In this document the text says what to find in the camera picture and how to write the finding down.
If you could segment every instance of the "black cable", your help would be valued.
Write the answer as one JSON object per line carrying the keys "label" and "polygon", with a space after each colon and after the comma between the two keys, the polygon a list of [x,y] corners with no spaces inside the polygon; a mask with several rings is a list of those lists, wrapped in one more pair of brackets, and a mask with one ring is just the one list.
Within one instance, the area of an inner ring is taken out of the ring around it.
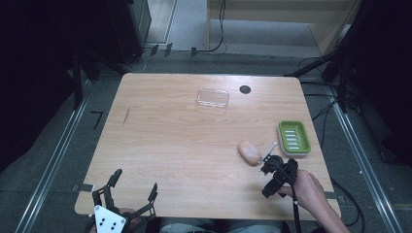
{"label": "black cable", "polygon": [[93,225],[95,225],[95,224],[96,224],[96,218],[95,218],[94,215],[92,215],[92,216],[90,216],[89,219],[88,219],[88,223],[87,223],[87,226],[86,226],[86,229],[85,229],[85,233],[89,233],[90,230],[91,230],[91,228],[92,228]]}
{"label": "black cable", "polygon": [[296,232],[302,232],[302,228],[300,226],[300,218],[299,218],[299,208],[297,206],[297,197],[296,193],[294,192],[293,183],[290,183],[292,189],[292,200],[293,200],[293,217],[294,217],[294,225],[296,227]]}
{"label": "black cable", "polygon": [[305,94],[305,96],[323,96],[323,97],[330,97],[333,99],[336,99],[337,96],[336,95],[329,95],[329,94]]}
{"label": "black cable", "polygon": [[331,102],[330,104],[328,104],[324,109],[322,109],[317,115],[312,117],[312,121],[315,120],[316,118],[322,116],[323,114],[325,114],[326,112],[328,112],[330,110],[330,108],[337,103],[337,100],[333,100],[333,102]]}
{"label": "black cable", "polygon": [[357,223],[358,220],[359,220],[359,216],[360,216],[360,219],[361,219],[360,233],[363,233],[364,229],[365,229],[365,220],[364,220],[363,211],[361,210],[361,206],[358,204],[358,202],[355,200],[355,198],[352,196],[352,194],[346,188],[344,188],[342,185],[340,185],[334,178],[330,177],[330,180],[331,180],[332,184],[336,185],[337,187],[339,187],[340,190],[342,190],[342,192],[351,200],[351,202],[357,208],[357,211],[358,211],[357,219],[354,222],[349,223],[347,225],[351,226],[351,225],[354,225],[355,223]]}
{"label": "black cable", "polygon": [[[306,57],[306,58],[304,58],[303,60],[299,61],[299,63],[297,64],[297,70],[300,70],[300,65],[302,64],[303,61],[308,60],[308,59],[315,59],[315,61],[316,61],[316,60],[318,60],[318,59],[320,59],[320,58],[321,58],[321,56],[314,56],[314,57]],[[316,69],[317,69],[319,72],[321,72],[321,73],[324,72],[324,71],[320,70],[319,67],[316,67]]]}
{"label": "black cable", "polygon": [[357,110],[359,106],[359,91],[356,86],[348,80],[348,88],[346,89],[347,106],[352,110]]}
{"label": "black cable", "polygon": [[[218,48],[221,47],[222,42],[223,42],[223,21],[224,21],[224,15],[225,15],[225,10],[226,10],[226,0],[223,0],[221,3],[221,8],[219,10],[219,25],[221,28],[221,40],[219,41],[218,45],[212,49],[212,50],[197,50],[196,52],[212,52],[217,50]],[[171,50],[175,52],[192,52],[192,50]]]}
{"label": "black cable", "polygon": [[330,109],[333,107],[333,104],[330,104],[326,110],[325,117],[324,117],[324,126],[322,127],[322,140],[321,140],[321,149],[324,147],[324,141],[325,141],[325,132],[326,132],[326,119],[327,115],[329,114]]}
{"label": "black cable", "polygon": [[312,81],[300,81],[301,84],[315,84],[315,85],[324,85],[324,86],[330,86],[333,88],[337,88],[338,86],[324,83],[324,82],[312,82]]}
{"label": "black cable", "polygon": [[294,225],[296,227],[296,232],[301,233],[302,229],[301,229],[301,226],[300,226],[299,208],[297,206],[297,197],[296,197],[296,193],[294,191],[294,179],[291,179],[291,177],[281,167],[278,167],[278,166],[275,166],[275,167],[276,167],[276,171],[281,171],[282,172],[283,176],[286,179],[286,183],[291,185]]}

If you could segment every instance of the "human hand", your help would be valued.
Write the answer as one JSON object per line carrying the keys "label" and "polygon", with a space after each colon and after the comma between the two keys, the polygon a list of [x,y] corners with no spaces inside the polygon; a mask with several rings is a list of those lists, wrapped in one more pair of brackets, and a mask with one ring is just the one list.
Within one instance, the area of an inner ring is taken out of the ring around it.
{"label": "human hand", "polygon": [[[296,181],[293,185],[299,206],[314,214],[320,206],[327,203],[324,188],[312,173],[297,169]],[[292,197],[292,188],[282,186],[278,193]]]}
{"label": "human hand", "polygon": [[[324,227],[326,232],[349,232],[339,215],[327,202],[324,188],[312,173],[297,169],[293,187],[299,206],[306,209]],[[278,193],[292,197],[292,188],[283,186]]]}
{"label": "human hand", "polygon": [[[126,213],[126,212],[129,212],[129,213],[134,213],[135,212],[135,210],[128,209],[128,208],[119,208],[119,211],[120,211],[121,214]],[[129,222],[128,228],[132,229],[134,226],[136,226],[140,222],[140,220],[141,219],[139,217],[136,217],[136,218],[132,219]],[[88,233],[95,233],[95,232],[97,232],[96,231],[96,226],[93,225]]]}

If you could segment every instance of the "black fabric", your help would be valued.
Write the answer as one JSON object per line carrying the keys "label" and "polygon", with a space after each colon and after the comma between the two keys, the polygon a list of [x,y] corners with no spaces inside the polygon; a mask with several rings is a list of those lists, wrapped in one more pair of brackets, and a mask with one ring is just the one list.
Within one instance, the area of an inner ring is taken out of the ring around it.
{"label": "black fabric", "polygon": [[161,218],[157,217],[148,222],[146,225],[146,233],[160,232]]}
{"label": "black fabric", "polygon": [[52,27],[14,1],[0,9],[2,171],[30,149],[73,84],[68,50]]}
{"label": "black fabric", "polygon": [[313,230],[311,233],[326,233],[323,227]]}
{"label": "black fabric", "polygon": [[[355,71],[353,76],[344,76],[343,80],[351,79],[394,134],[405,132],[403,129],[412,124],[412,79],[409,74],[412,66],[411,11],[411,1],[363,1],[341,42],[345,59],[340,62],[348,59],[349,70]],[[335,65],[329,64],[326,70],[332,70]],[[381,135],[382,127],[373,125],[370,118],[375,116],[365,116],[374,134]],[[407,140],[392,140],[391,147],[382,145],[384,150],[412,165],[410,154],[396,150],[407,148],[412,139],[408,134],[394,137]]]}
{"label": "black fabric", "polygon": [[291,233],[288,224],[284,221],[282,226],[282,233]]}

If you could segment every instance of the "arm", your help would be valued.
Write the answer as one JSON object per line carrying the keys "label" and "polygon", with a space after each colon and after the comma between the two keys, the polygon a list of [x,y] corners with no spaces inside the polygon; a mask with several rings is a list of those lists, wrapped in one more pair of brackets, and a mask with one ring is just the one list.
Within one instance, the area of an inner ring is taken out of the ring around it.
{"label": "arm", "polygon": [[[326,232],[349,232],[339,215],[327,202],[324,188],[313,174],[298,169],[294,190],[299,205],[306,209]],[[278,193],[292,196],[292,189],[289,186],[283,186]]]}

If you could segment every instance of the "metal rail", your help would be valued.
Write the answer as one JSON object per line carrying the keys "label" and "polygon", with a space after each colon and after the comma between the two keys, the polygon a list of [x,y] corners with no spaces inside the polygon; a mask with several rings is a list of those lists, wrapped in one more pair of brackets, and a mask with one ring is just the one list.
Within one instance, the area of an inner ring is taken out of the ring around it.
{"label": "metal rail", "polygon": [[27,207],[21,217],[21,220],[17,226],[16,232],[30,232],[31,227],[36,220],[37,214],[39,214],[46,196],[52,186],[55,174],[58,171],[61,161],[64,158],[67,147],[73,137],[73,134],[79,124],[79,121],[85,110],[86,102],[91,91],[91,81],[87,80],[85,83],[85,98],[81,102],[77,111],[73,111],[70,119],[57,143],[57,146],[51,156],[48,166],[43,173],[42,178],[37,184],[36,189],[31,195]]}
{"label": "metal rail", "polygon": [[[331,87],[328,87],[328,92],[331,95],[337,95],[336,91]],[[367,159],[367,155],[352,127],[351,121],[348,116],[342,112],[339,106],[334,105],[334,110],[388,232],[404,232],[384,188],[379,183],[379,180]]]}

